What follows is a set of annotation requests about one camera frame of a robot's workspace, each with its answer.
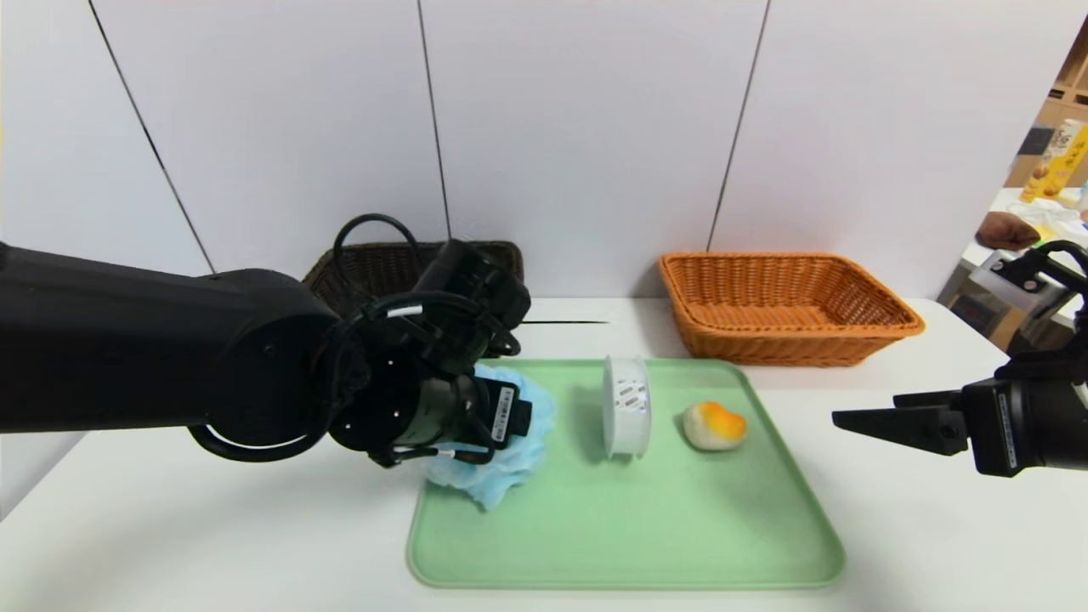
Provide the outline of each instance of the brown object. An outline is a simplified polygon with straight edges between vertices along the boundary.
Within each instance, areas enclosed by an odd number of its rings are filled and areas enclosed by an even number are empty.
[[[659,267],[696,357],[852,366],[925,329],[891,290],[834,255],[672,253]]]
[[[445,243],[421,242],[420,255],[424,262],[433,261]],[[512,242],[471,242],[499,266],[524,281],[521,249]],[[368,297],[382,297],[411,291],[422,270],[408,243],[354,244],[344,247],[344,268],[357,285],[348,291],[343,279],[333,269],[333,253],[326,252],[302,279],[302,284],[313,292],[336,314],[344,317],[359,307]]]
[[[1012,212],[987,212],[978,243],[989,248],[1022,250],[1039,242],[1039,232]]]

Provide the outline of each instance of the orange wicker basket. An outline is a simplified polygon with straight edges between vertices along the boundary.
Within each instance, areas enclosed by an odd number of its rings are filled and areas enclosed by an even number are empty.
[[[672,253],[660,259],[696,357],[852,366],[925,323],[861,266],[815,253]]]

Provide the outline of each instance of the white wall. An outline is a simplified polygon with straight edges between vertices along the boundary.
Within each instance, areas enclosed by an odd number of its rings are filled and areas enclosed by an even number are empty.
[[[829,250],[936,296],[1083,0],[772,0],[715,250]]]
[[[416,0],[95,5],[218,270],[301,278],[363,212],[448,236]]]
[[[664,292],[704,249],[765,0],[423,0],[450,229],[534,296]]]
[[[3,11],[4,240],[114,264],[208,273],[86,0],[4,0]],[[0,437],[0,513],[78,437]]]

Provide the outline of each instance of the green tray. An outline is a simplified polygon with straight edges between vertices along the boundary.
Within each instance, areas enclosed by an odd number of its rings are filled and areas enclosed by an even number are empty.
[[[845,564],[839,537],[747,379],[710,359],[651,359],[653,433],[642,460],[606,460],[603,362],[508,359],[558,403],[540,472],[483,512],[429,485],[408,564],[442,588],[777,589],[818,587]],[[678,415],[716,401],[747,440],[694,450]]]

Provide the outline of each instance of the label sticker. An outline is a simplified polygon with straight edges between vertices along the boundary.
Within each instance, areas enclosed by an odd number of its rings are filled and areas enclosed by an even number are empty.
[[[491,426],[491,439],[496,442],[506,440],[506,426],[510,421],[510,406],[514,405],[514,389],[504,387],[498,392],[498,405],[495,406],[495,424]]]

